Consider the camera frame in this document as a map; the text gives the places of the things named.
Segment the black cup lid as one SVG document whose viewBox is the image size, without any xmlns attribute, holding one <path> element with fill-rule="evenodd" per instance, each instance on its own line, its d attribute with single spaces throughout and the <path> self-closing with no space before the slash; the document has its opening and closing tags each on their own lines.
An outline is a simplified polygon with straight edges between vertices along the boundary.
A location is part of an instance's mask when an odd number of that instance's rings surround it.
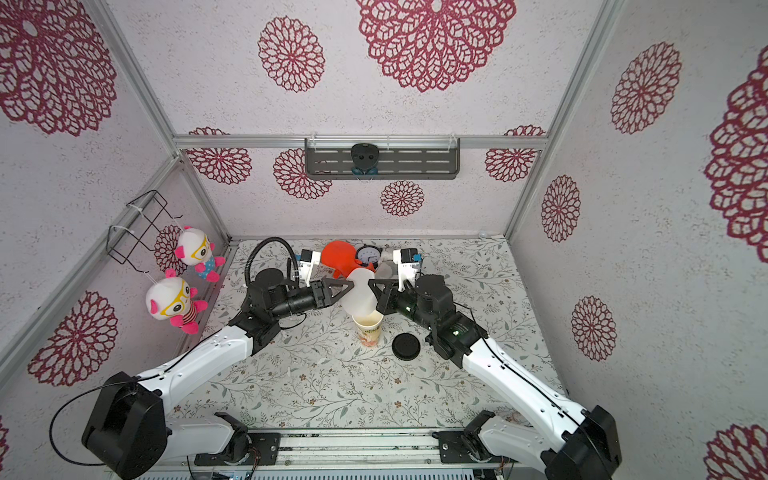
<svg viewBox="0 0 768 480">
<path fill-rule="evenodd" d="M 401 333 L 393 338 L 391 349 L 397 359 L 413 361 L 421 353 L 421 343 L 415 335 Z"/>
</svg>

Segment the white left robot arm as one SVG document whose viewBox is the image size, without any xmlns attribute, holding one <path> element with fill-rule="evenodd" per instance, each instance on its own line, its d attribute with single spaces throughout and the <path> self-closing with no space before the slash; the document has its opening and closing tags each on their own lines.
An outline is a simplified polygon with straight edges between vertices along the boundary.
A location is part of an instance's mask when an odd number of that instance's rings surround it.
<svg viewBox="0 0 768 480">
<path fill-rule="evenodd" d="M 119 372 L 103 385 L 82 434 L 82 445 L 122 479 L 136 479 L 161 460 L 209 455 L 245 459 L 247 427 L 218 412 L 170 421 L 191 392 L 230 366 L 256 355 L 282 331 L 281 319 L 334 305 L 350 292 L 348 280 L 323 278 L 290 289 L 276 269 L 254 280 L 239 312 L 187 353 L 130 376 Z"/>
</svg>

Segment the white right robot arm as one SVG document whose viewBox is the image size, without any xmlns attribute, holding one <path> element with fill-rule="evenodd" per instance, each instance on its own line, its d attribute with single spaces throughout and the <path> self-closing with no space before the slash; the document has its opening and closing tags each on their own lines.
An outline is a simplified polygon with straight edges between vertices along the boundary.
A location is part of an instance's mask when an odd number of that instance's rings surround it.
<svg viewBox="0 0 768 480">
<path fill-rule="evenodd" d="M 513 424 L 484 410 L 460 435 L 470 458 L 506 458 L 549 479 L 610 479 L 622 462 L 614 417 L 603 407 L 587 409 L 539 380 L 506 353 L 457 303 L 441 275 L 415 281 L 371 280 L 378 312 L 398 313 L 428 330 L 425 341 L 490 387 L 528 422 Z"/>
</svg>

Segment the paper milk tea cup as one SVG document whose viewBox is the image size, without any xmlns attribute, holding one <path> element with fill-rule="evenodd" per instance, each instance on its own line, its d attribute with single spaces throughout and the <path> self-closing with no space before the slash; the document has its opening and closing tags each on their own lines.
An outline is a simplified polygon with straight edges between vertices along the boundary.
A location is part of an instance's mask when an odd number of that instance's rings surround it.
<svg viewBox="0 0 768 480">
<path fill-rule="evenodd" d="M 353 316 L 356 333 L 363 346 L 374 347 L 378 344 L 382 320 L 383 315 L 376 310 L 366 316 Z"/>
</svg>

